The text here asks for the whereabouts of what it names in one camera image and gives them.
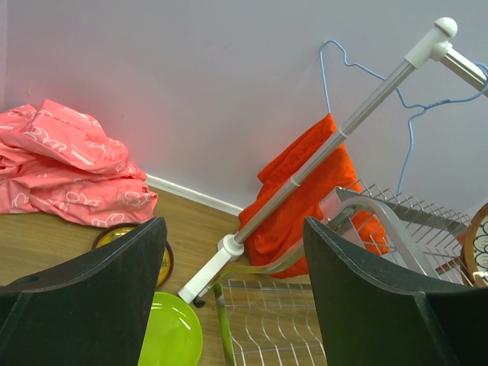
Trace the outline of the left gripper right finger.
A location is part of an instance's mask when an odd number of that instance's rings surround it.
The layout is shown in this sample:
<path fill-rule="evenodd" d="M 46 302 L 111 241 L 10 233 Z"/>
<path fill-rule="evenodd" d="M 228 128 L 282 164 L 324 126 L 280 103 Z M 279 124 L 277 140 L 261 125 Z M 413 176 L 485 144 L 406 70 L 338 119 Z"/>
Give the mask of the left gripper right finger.
<path fill-rule="evenodd" d="M 485 365 L 487 291 L 416 273 L 312 217 L 303 244 L 330 365 Z"/>

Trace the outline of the large floral brown-rim plate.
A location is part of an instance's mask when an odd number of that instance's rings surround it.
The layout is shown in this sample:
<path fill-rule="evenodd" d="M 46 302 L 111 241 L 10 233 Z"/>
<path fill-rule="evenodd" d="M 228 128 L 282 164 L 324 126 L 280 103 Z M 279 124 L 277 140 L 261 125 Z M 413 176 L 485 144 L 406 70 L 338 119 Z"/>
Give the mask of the large floral brown-rim plate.
<path fill-rule="evenodd" d="M 466 285 L 487 287 L 487 204 L 476 212 L 464 237 L 461 270 Z"/>

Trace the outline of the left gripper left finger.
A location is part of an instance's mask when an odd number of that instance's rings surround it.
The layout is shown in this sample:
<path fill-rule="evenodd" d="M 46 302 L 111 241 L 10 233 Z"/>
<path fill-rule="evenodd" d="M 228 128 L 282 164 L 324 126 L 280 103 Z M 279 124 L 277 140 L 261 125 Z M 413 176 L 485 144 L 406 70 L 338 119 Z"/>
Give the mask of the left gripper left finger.
<path fill-rule="evenodd" d="M 1 287 L 3 365 L 136 365 L 167 240 L 154 217 Z"/>

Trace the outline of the yellow patterned dark plate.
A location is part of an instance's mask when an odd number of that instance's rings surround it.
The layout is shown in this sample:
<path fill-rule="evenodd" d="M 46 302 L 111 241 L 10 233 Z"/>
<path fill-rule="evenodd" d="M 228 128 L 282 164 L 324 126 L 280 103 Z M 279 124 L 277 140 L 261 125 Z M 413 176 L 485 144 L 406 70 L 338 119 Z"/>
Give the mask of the yellow patterned dark plate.
<path fill-rule="evenodd" d="M 107 245 L 110 242 L 118 239 L 119 237 L 127 234 L 134 228 L 138 227 L 137 223 L 119 223 L 108 227 L 97 235 L 91 245 L 91 250 L 95 250 L 101 246 Z M 162 264 L 159 269 L 159 276 L 156 282 L 156 286 L 162 286 L 171 276 L 175 263 L 174 253 L 172 247 L 168 242 L 165 242 L 165 252 L 162 257 Z"/>

